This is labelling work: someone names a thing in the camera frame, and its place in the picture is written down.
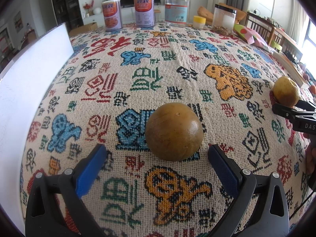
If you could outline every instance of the bruised apple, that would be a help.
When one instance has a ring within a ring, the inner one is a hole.
[[[182,103],[167,103],[149,117],[145,137],[155,156],[166,161],[180,161],[199,149],[203,129],[190,107]]]
[[[300,99],[299,87],[287,76],[277,79],[273,86],[273,94],[280,104],[288,107],[293,107]]]

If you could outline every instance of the green object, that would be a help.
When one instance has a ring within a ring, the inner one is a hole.
[[[278,44],[276,41],[274,41],[274,40],[271,41],[271,47],[272,47],[273,49],[282,51],[282,46],[279,45],[279,44]]]

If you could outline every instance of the patterned tablecloth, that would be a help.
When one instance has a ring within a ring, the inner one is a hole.
[[[262,175],[277,171],[290,215],[307,197],[308,140],[272,113],[273,84],[288,75],[272,55],[209,28],[159,23],[97,29],[71,42],[75,53],[47,90],[26,140],[24,215],[35,174],[74,168],[96,143],[106,145],[108,157],[82,200],[109,236],[205,236],[233,200],[208,162],[213,143],[241,168]],[[312,99],[308,91],[301,95]],[[184,161],[160,160],[146,145],[146,121],[168,102],[187,104],[203,126],[200,149]],[[78,231],[58,197],[68,227]]]

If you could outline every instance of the painting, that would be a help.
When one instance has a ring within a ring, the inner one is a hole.
[[[16,29],[16,32],[19,33],[19,31],[23,28],[23,22],[21,18],[21,11],[19,11],[13,18],[14,26]]]

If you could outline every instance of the black cable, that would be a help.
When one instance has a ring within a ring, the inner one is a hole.
[[[301,209],[302,206],[304,206],[304,204],[309,200],[309,198],[314,194],[315,191],[312,191],[312,193],[306,198],[306,200],[304,200],[302,202],[302,204],[293,212],[293,214],[290,216],[289,220],[292,219],[292,217],[294,217],[294,215],[296,214],[297,211],[299,211]]]

